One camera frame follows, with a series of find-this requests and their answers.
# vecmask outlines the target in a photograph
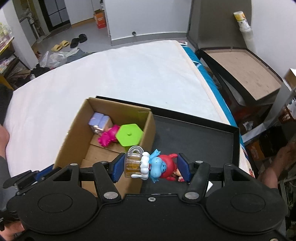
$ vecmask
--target white mattress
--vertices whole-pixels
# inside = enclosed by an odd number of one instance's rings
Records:
[[[106,96],[229,124],[214,94],[176,41],[94,53],[51,70],[13,93],[4,126],[11,176],[54,163],[84,99]],[[249,172],[243,151],[240,167]]]

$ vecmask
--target blue gripper pad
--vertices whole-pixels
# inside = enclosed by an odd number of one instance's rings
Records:
[[[123,173],[123,166],[124,166],[124,157],[125,153],[120,153],[113,161],[113,173],[111,175],[111,180],[113,183],[119,181],[121,174]]]
[[[178,154],[177,157],[177,167],[185,180],[185,182],[189,183],[191,181],[191,173],[189,169],[189,163],[183,159],[183,157]]]
[[[36,173],[36,175],[34,176],[36,181],[39,181],[41,177],[44,177],[46,174],[50,173],[53,169],[54,165],[52,164],[51,166],[43,169],[42,171]]]

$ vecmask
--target screw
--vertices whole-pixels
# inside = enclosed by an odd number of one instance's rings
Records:
[[[116,192],[105,192],[104,197],[107,199],[115,199],[118,197],[118,193]]]
[[[156,201],[156,198],[155,197],[148,197],[148,201],[155,202]]]
[[[187,192],[185,193],[185,198],[187,199],[198,199],[200,195],[197,192]]]

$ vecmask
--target green hexagonal lid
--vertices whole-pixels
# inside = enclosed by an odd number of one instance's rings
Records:
[[[138,145],[141,141],[143,131],[137,124],[122,125],[116,133],[116,139],[123,147]]]

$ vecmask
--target black slipper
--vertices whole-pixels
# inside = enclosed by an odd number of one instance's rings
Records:
[[[73,49],[73,48],[77,47],[78,44],[79,44],[79,38],[74,38],[71,41],[70,48]]]
[[[85,34],[80,34],[79,35],[79,43],[83,43],[87,40],[87,37]]]

